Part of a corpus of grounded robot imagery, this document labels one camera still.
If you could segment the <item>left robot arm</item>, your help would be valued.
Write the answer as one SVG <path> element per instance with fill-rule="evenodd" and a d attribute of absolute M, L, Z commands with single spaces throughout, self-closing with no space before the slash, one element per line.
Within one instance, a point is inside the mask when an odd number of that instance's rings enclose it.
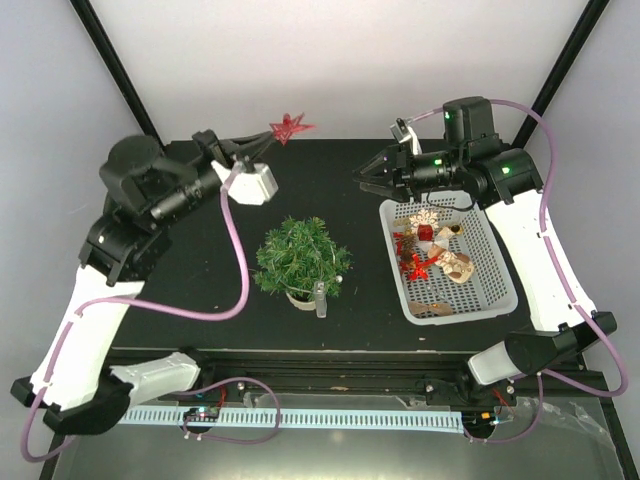
<path fill-rule="evenodd" d="M 107 190 L 101 217 L 79 254 L 73 293 L 55 340 L 37 370 L 17 379 L 12 396 L 64 436 L 102 434 L 134 406 L 168 394 L 207 397 L 215 376 L 203 356 L 184 347 L 130 366 L 105 360 L 127 311 L 136 307 L 205 322 L 228 320 L 247 296 L 220 313 L 203 313 L 141 299 L 170 229 L 210 200 L 260 206 L 278 186 L 261 155 L 274 135 L 220 139 L 206 130 L 162 144 L 148 135 L 118 141 L 99 176 Z"/>

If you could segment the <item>red star ornament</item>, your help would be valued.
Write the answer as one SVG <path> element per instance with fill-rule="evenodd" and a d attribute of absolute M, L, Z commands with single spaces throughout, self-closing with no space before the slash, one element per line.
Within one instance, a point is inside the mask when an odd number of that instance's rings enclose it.
<path fill-rule="evenodd" d="M 286 145 L 295 135 L 314 129 L 315 125 L 305 122 L 304 113 L 296 116 L 285 113 L 279 122 L 270 123 L 270 128 L 275 140 Z"/>

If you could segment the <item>red gift box ornament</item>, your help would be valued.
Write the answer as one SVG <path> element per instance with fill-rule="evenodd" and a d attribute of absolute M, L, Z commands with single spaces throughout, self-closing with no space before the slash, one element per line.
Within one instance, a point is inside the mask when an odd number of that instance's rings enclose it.
<path fill-rule="evenodd" d="M 421 242 L 429 242 L 434 238 L 434 229 L 430 224 L 420 224 L 417 227 L 416 236 Z"/>

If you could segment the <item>white plastic basket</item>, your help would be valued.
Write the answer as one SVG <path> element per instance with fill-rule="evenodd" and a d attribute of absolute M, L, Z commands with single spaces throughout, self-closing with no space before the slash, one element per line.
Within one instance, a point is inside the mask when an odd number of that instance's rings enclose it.
<path fill-rule="evenodd" d="M 472 322 L 518 305 L 486 215 L 462 191 L 385 200 L 379 216 L 405 318 L 414 325 Z"/>

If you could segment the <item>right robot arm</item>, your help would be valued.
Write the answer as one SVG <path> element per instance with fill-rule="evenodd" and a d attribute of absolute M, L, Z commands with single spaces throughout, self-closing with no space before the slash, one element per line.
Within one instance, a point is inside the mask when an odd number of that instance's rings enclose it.
<path fill-rule="evenodd" d="M 495 227 L 524 288 L 535 329 L 511 332 L 472 356 L 454 379 L 457 396 L 476 403 L 502 380 L 547 374 L 579 390 L 595 389 L 552 370 L 552 365 L 602 343 L 628 382 L 624 362 L 608 338 L 612 313 L 587 310 L 587 295 L 553 229 L 547 204 L 555 173 L 542 178 L 523 149 L 506 147 L 495 131 L 497 100 L 467 97 L 445 103 L 448 146 L 424 153 L 409 119 L 397 119 L 395 144 L 358 167 L 362 190 L 399 203 L 426 199 L 433 190 L 462 190 Z"/>

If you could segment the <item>small green christmas tree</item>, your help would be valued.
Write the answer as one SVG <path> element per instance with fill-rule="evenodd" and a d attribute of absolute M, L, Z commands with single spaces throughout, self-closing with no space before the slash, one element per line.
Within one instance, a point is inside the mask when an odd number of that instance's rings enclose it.
<path fill-rule="evenodd" d="M 261 291 L 283 294 L 295 308 L 320 318 L 326 316 L 328 299 L 340 294 L 352 265 L 349 250 L 330 237 L 319 217 L 286 218 L 267 232 L 256 260 L 253 279 Z"/>

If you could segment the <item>red ribbon bow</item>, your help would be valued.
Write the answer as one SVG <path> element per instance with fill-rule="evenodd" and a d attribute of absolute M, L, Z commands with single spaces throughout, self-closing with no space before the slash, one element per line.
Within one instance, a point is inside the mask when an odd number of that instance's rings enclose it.
<path fill-rule="evenodd" d="M 427 280 L 429 278 L 428 270 L 436 261 L 436 258 L 422 260 L 419 255 L 413 254 L 410 259 L 403 258 L 399 266 L 408 281 Z"/>

